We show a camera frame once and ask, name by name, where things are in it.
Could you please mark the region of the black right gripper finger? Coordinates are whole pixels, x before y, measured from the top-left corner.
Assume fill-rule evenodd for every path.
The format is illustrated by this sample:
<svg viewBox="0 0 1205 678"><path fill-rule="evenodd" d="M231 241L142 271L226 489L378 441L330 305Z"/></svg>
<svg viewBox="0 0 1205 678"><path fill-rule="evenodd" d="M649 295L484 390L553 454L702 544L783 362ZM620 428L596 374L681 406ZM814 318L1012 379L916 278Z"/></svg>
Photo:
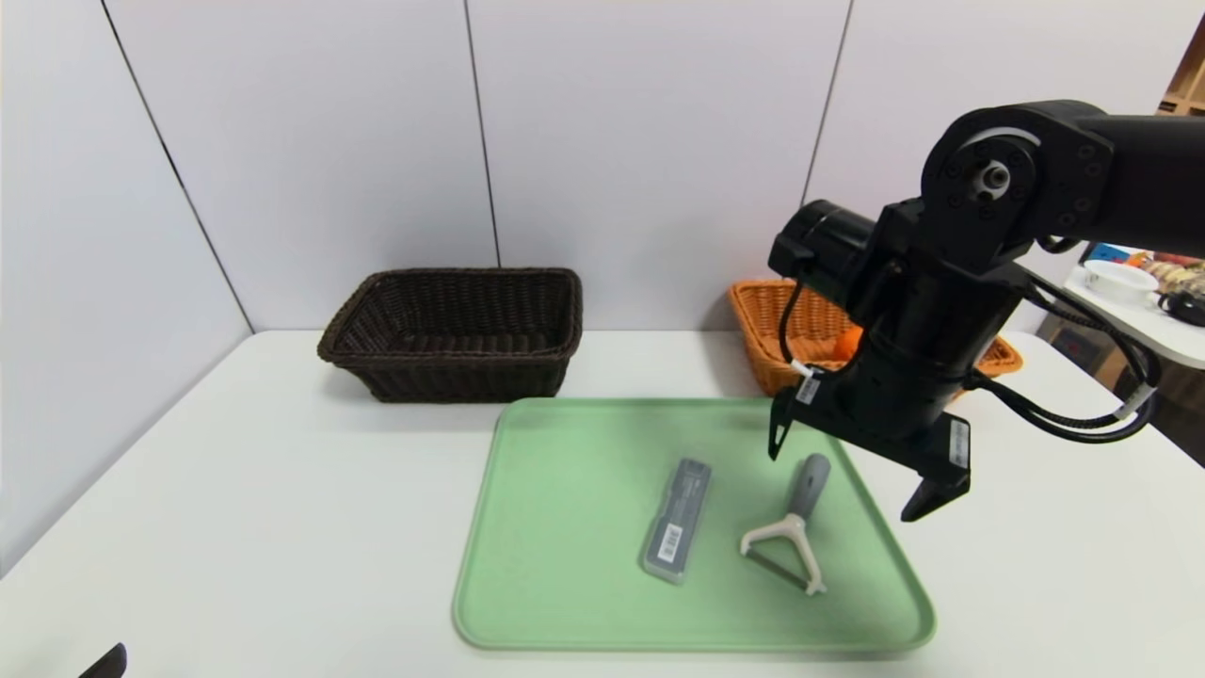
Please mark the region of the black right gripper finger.
<svg viewBox="0 0 1205 678"><path fill-rule="evenodd" d="M947 505L956 502L964 494L969 493L970 476L956 482L937 482L934 479L922 479L921 484L904 505L900 512L900 520L904 523L916 523L931 515L933 512L942 509Z"/></svg>
<svg viewBox="0 0 1205 678"><path fill-rule="evenodd" d="M794 406L795 390L793 389L780 390L772 399L768 434L768 456L771 460L778 459L778 452L782 450L789 429L795 421Z"/></svg>

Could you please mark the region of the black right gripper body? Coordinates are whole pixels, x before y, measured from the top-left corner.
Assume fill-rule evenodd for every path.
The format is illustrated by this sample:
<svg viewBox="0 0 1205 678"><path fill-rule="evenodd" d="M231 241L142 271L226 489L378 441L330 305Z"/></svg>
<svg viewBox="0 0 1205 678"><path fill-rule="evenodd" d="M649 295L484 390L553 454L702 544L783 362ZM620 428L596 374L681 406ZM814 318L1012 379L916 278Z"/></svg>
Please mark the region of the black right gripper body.
<svg viewBox="0 0 1205 678"><path fill-rule="evenodd" d="M956 482L970 474L970 462L951 458L953 417L946 409L970 370L970 326L904 334L869 328L844 369L816 369L787 389L795 390L795 421L912 468L922 479Z"/></svg>

